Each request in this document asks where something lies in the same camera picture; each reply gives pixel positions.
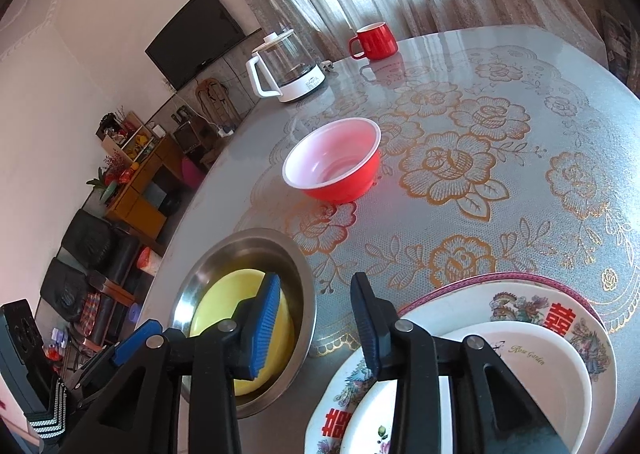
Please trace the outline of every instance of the metal bowl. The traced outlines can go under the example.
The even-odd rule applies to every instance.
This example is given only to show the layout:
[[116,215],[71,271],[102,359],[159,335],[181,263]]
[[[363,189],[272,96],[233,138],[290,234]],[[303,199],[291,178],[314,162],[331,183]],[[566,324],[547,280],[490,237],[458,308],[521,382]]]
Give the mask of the metal bowl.
[[[185,278],[172,310],[172,328],[189,336],[193,313],[212,284],[242,268],[273,271],[280,277],[296,336],[284,370],[259,389],[236,397],[238,418],[271,405],[289,387],[306,358],[316,327],[316,293],[305,256],[289,237],[268,228],[239,231],[205,253]],[[189,401],[191,377],[182,379],[182,395]]]

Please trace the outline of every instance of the pink stool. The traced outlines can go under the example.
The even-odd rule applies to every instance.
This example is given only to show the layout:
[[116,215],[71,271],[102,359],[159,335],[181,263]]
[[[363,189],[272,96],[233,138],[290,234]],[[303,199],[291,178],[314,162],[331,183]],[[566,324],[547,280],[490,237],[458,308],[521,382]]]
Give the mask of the pink stool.
[[188,157],[182,158],[182,177],[193,190],[197,190],[204,181],[204,174]]

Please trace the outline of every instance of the table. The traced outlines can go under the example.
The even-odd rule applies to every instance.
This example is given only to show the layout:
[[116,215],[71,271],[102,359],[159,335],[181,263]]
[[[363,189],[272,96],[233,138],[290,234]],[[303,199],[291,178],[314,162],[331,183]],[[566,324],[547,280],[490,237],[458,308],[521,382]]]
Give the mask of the table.
[[178,180],[182,181],[182,151],[170,136],[163,137],[149,156],[140,164],[131,180],[109,203],[104,217],[111,221],[124,221],[135,229],[147,246],[159,249],[156,237],[166,217],[143,196],[160,167],[166,167]]
[[[234,231],[290,235],[316,278],[311,356],[283,397],[240,428],[245,453],[300,453],[320,395],[356,346],[355,271],[396,307],[472,275],[535,271],[587,296],[611,333],[619,387],[608,446],[640,395],[640,103],[533,26],[439,33],[399,48],[381,62],[338,62],[298,103],[258,103],[187,209],[141,320],[166,324],[191,266]],[[377,184],[338,207],[287,187],[280,170],[293,145],[348,116],[382,129]]]

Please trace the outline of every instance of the yellow bowl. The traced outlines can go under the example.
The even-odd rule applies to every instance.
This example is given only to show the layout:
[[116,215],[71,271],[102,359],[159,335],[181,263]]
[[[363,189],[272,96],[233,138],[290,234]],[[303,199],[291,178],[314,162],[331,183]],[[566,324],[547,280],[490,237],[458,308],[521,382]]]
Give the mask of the yellow bowl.
[[[210,325],[233,316],[241,300],[255,297],[264,272],[256,269],[239,269],[211,285],[196,307],[189,335],[194,337]],[[280,305],[273,325],[271,342],[264,367],[255,380],[234,380],[236,396],[248,394],[262,386],[271,376],[280,374],[293,351],[293,322],[284,293],[280,290]]]

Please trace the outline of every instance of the glass kettle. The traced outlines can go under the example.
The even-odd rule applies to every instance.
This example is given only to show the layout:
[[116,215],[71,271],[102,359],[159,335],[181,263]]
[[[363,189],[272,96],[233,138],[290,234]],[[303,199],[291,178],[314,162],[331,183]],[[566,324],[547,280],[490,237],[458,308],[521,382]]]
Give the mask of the glass kettle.
[[[281,102],[292,101],[314,90],[324,81],[324,73],[302,45],[293,29],[280,35],[271,33],[252,51],[246,63],[252,89],[257,96],[277,96]],[[257,68],[271,90],[263,90]]]

